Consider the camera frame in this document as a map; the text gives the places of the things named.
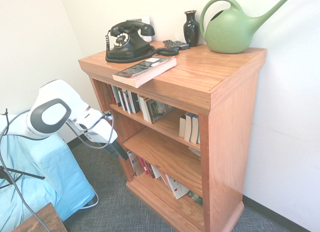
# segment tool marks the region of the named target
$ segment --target blue fabric cover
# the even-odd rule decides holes
[[[17,181],[27,204],[37,212],[51,202],[66,220],[95,195],[67,144],[57,135],[43,140],[4,136],[1,154],[8,168],[44,176],[23,175]],[[11,172],[13,178],[19,174]],[[8,182],[0,179],[0,187]],[[0,231],[10,232],[31,216],[13,185],[0,189]]]

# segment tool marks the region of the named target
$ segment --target black vase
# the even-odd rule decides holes
[[[186,22],[183,25],[183,34],[185,42],[190,47],[195,47],[198,44],[200,36],[199,23],[196,21],[196,10],[184,12],[186,15]]]

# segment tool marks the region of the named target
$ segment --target white wall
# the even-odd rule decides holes
[[[39,88],[56,79],[98,109],[82,57],[61,0],[0,0],[0,114],[30,109]],[[68,127],[59,135],[75,138]]]
[[[210,0],[62,0],[84,56],[105,50],[111,26],[149,15],[153,40],[184,41],[184,11]],[[236,0],[249,16],[279,0]],[[320,231],[320,0],[289,0],[255,34],[267,48],[259,74],[244,194]],[[228,4],[212,5],[206,22]]]

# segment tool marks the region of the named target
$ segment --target watering can handle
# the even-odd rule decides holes
[[[218,2],[218,1],[226,1],[226,2],[229,2],[231,4],[230,8],[234,9],[234,10],[237,10],[237,11],[240,11],[242,12],[242,8],[240,6],[240,4],[235,1],[235,0],[210,0],[206,5],[205,7],[203,8],[202,10],[202,13],[201,13],[201,16],[200,16],[200,32],[203,36],[203,38],[205,38],[205,27],[204,27],[204,19],[205,19],[205,14],[208,10],[208,8],[215,2]]]

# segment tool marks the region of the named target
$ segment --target gray carpet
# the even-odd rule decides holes
[[[126,188],[117,158],[81,144],[72,150],[99,203],[73,214],[64,223],[72,232],[176,232]],[[232,232],[286,232],[245,207]]]

